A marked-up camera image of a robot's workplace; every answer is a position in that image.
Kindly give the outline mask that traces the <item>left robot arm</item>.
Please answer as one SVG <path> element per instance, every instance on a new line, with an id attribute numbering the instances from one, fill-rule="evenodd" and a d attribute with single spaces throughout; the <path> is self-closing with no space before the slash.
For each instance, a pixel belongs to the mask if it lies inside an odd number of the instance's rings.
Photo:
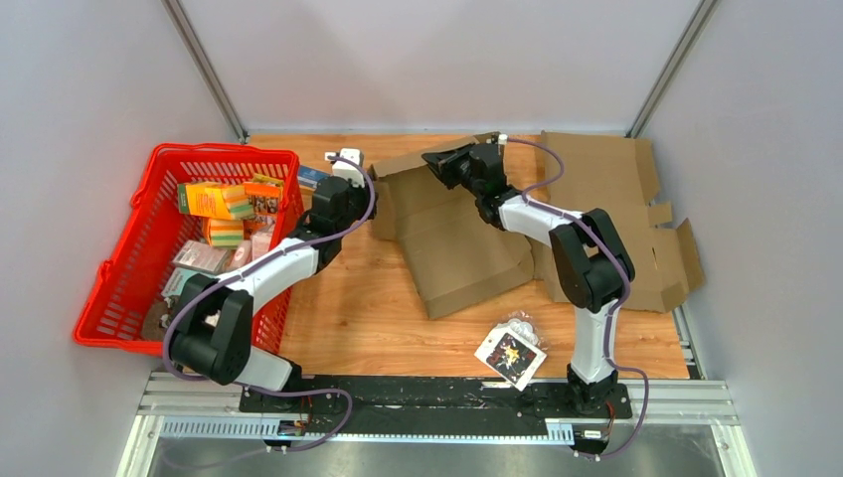
<path id="1" fill-rule="evenodd" d="M 253 343 L 257 313 L 294 284 L 333 261 L 342 239 L 375 215 L 375 181 L 366 172 L 322 179 L 312 207 L 275 248 L 217 277 L 195 275 L 182 288 L 163 340 L 163 360 L 186 381 L 238 384 L 265 392 L 277 410 L 290 412 L 304 396 L 299 367 Z"/>

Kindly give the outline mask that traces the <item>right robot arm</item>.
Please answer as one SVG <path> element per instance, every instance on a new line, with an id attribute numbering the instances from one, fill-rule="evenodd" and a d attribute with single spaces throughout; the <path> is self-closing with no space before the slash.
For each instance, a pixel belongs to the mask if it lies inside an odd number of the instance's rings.
<path id="1" fill-rule="evenodd" d="M 628 298 L 634 267 L 607 211 L 573 212 L 530 197 L 504 171 L 505 139 L 426 152 L 428 169 L 447 189 L 462 187 L 481 219 L 551 249 L 561 288 L 575 307 L 576 341 L 566 399 L 582 416 L 595 414 L 618 382 L 615 321 Z"/>

